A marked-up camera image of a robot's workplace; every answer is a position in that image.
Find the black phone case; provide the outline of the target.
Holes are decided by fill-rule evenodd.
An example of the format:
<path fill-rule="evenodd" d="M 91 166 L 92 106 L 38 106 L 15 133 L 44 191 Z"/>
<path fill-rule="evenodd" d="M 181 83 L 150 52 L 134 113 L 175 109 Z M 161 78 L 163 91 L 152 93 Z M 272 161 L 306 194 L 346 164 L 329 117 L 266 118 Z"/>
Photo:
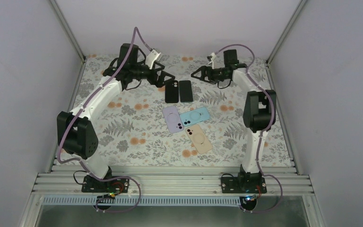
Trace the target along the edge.
<path fill-rule="evenodd" d="M 174 80 L 165 85 L 165 102 L 168 104 L 179 102 L 179 81 Z"/>

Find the dark teal smartphone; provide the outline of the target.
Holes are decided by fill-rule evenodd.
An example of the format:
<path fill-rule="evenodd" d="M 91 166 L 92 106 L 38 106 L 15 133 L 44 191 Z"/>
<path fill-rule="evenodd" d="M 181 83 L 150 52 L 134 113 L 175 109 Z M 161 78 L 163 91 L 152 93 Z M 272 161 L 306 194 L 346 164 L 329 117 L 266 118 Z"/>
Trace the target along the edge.
<path fill-rule="evenodd" d="M 193 102 L 193 93 L 190 80 L 179 81 L 179 94 L 181 103 Z"/>

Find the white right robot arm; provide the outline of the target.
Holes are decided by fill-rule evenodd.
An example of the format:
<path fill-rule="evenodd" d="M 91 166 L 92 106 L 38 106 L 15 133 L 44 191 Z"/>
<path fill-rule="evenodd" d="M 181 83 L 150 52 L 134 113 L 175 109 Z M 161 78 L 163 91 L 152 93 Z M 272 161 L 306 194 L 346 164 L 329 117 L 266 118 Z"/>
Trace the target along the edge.
<path fill-rule="evenodd" d="M 249 65 L 238 60 L 236 49 L 224 51 L 223 56 L 224 67 L 214 67 L 216 55 L 212 53 L 208 56 L 209 65 L 201 66 L 191 74 L 191 77 L 210 84 L 225 80 L 234 82 L 247 93 L 242 115 L 244 126 L 248 129 L 246 152 L 237 176 L 222 174 L 221 189 L 223 193 L 266 192 L 260 159 L 266 136 L 275 123 L 276 92 L 263 89 L 249 75 Z"/>

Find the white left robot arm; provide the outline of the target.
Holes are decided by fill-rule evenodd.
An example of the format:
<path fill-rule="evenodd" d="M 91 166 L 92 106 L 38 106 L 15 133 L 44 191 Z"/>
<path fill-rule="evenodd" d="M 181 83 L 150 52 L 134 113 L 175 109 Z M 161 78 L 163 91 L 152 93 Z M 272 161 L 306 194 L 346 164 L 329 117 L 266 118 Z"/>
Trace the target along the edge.
<path fill-rule="evenodd" d="M 159 62 L 162 54 L 158 50 L 151 49 L 149 54 L 143 54 L 141 61 L 138 60 L 139 54 L 143 54 L 143 51 L 137 45 L 123 44 L 119 56 L 104 70 L 93 92 L 70 112 L 60 112 L 57 116 L 59 149 L 73 156 L 63 160 L 58 153 L 58 162 L 79 162 L 84 171 L 94 179 L 94 186 L 102 192 L 112 187 L 113 178 L 110 167 L 96 153 L 98 137 L 94 123 L 106 105 L 127 90 L 129 83 L 147 80 L 151 85 L 163 87 L 172 84 L 175 79 Z"/>

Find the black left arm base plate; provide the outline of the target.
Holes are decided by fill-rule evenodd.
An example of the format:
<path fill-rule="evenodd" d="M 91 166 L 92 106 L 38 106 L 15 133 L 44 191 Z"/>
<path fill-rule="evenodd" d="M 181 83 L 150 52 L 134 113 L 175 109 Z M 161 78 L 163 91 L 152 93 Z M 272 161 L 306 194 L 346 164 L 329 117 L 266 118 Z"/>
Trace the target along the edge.
<path fill-rule="evenodd" d="M 129 179 L 101 182 L 87 175 L 84 177 L 81 191 L 84 193 L 122 193 L 128 192 L 129 184 Z"/>

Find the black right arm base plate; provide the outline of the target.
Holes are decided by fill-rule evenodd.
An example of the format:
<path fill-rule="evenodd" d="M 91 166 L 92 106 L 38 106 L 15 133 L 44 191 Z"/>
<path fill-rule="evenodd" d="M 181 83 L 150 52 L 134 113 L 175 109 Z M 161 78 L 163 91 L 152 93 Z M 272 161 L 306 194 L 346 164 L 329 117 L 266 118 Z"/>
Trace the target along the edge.
<path fill-rule="evenodd" d="M 251 179 L 239 180 L 237 177 L 229 175 L 221 176 L 220 185 L 222 193 L 236 194 L 236 193 L 267 193 L 265 179 L 263 177 L 254 177 Z"/>

